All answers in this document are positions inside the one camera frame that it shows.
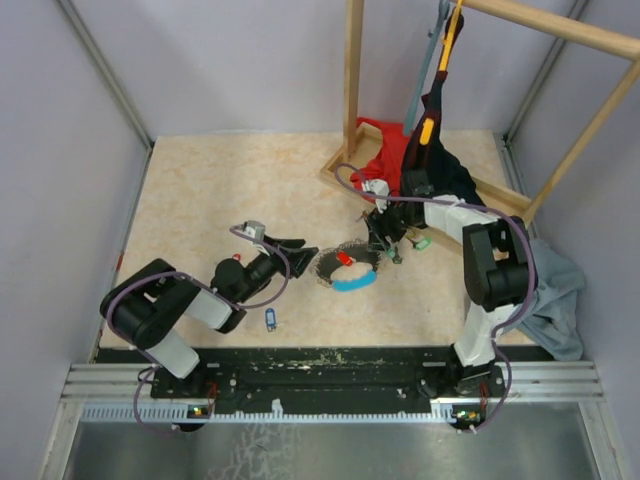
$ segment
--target green object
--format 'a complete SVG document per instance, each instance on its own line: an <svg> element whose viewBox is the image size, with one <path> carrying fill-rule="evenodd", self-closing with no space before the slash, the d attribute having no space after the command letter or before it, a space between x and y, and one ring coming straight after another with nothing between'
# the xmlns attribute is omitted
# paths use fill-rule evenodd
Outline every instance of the green object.
<svg viewBox="0 0 640 480"><path fill-rule="evenodd" d="M420 240L418 243L416 243L413 248L415 248L416 250L424 250L425 248L427 248L429 245L431 245L431 239L430 238L426 238L423 237L422 240Z"/></svg>

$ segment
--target red object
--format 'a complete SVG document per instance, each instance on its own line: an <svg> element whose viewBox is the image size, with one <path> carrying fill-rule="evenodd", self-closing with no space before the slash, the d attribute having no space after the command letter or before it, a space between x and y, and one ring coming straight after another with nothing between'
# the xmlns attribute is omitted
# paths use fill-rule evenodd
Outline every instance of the red object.
<svg viewBox="0 0 640 480"><path fill-rule="evenodd" d="M402 134L402 124L392 122L379 122L372 118L359 117L358 125L367 123L380 129L382 132L382 147L378 154L360 170L367 180L380 178L387 182L391 194L400 192L400 177L402 176L402 160L404 151L409 143L409 137ZM362 189L362 182L358 174L350 177L353 186Z"/></svg>
<svg viewBox="0 0 640 480"><path fill-rule="evenodd" d="M336 254L336 257L338 257L338 260L340 260L340 263L342 263L343 265L346 265L347 267L350 267L351 265L353 265L353 259L344 252L338 252Z"/></svg>

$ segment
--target wooden beam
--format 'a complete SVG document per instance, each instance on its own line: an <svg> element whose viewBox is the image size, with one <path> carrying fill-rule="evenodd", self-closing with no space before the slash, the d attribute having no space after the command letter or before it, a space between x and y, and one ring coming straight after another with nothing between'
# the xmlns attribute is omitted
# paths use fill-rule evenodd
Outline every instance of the wooden beam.
<svg viewBox="0 0 640 480"><path fill-rule="evenodd" d="M464 0L463 5L612 55L629 60L640 58L639 39L594 27L546 10L511 0Z"/></svg>
<svg viewBox="0 0 640 480"><path fill-rule="evenodd" d="M347 29L344 48L344 145L348 157L356 151L360 52L364 0L347 0Z"/></svg>
<svg viewBox="0 0 640 480"><path fill-rule="evenodd" d="M609 95L609 98L605 100L605 102L600 107L600 110L596 112L589 124L585 127L585 129L582 131L575 143L571 146L565 157L551 174L551 177L549 177L547 183L545 183L544 187L542 187L542 190L540 190L540 193L538 193L529 207L527 207L523 215L523 219L527 225L531 223L531 220L533 220L533 217L540 208L540 205L542 205L542 203L551 194L558 182L567 173L571 165L573 165L573 162L576 161L576 159L580 156L587 145L589 145L591 139L595 136L596 133L598 133L600 127L602 127L607 118L609 118L618 104L626 96L629 90L631 90L633 84L638 78L640 78L640 60L636 60L627 69L616 88L614 88L613 92L611 92L611 94Z"/></svg>

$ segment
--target metal track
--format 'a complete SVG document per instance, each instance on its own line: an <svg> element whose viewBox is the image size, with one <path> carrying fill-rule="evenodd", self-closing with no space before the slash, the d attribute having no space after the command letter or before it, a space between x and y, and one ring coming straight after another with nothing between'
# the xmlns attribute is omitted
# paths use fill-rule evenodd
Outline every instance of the metal track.
<svg viewBox="0 0 640 480"><path fill-rule="evenodd" d="M425 367L441 366L426 363ZM114 404L131 403L138 385L138 372L146 364L74 364L71 366L62 391L63 403ZM507 401L513 402L591 402L603 401L602 386L593 362L514 362L513 384ZM202 398L180 400L155 400L150 396L151 387L144 386L140 395L145 405L184 405L205 403ZM440 398L432 404L470 404L474 398Z"/></svg>

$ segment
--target hanging garment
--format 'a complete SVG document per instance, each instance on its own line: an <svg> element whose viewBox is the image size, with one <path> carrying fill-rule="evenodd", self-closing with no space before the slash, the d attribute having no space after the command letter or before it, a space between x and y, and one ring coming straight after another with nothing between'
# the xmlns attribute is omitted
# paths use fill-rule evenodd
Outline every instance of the hanging garment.
<svg viewBox="0 0 640 480"><path fill-rule="evenodd" d="M584 274L544 240L532 240L531 250L538 288L529 311L510 329L518 328L556 360L580 360L583 346L576 330L576 301L585 286Z"/></svg>
<svg viewBox="0 0 640 480"><path fill-rule="evenodd" d="M464 18L454 12L447 22L447 35L450 37L449 46L443 50L441 64L445 51L451 53L451 49L464 26ZM476 193L476 184L469 171L460 164L460 161L440 141L440 128L442 123L442 87L447 79L447 71L439 70L433 79L431 92L422 97L425 111L418 126L410 138L402 131L402 124L380 122L370 118L359 118L358 125L368 123L380 129L382 133L382 147L374 159L363 168L362 174L367 180L382 179L389 185L392 195L400 194L400 179L402 173L407 170L426 169L429 181L433 185L436 194L452 193L467 203L484 205L480 196ZM421 137L427 120L431 130L427 136L425 145L421 144ZM351 175L351 182L355 188L361 189L360 176Z"/></svg>

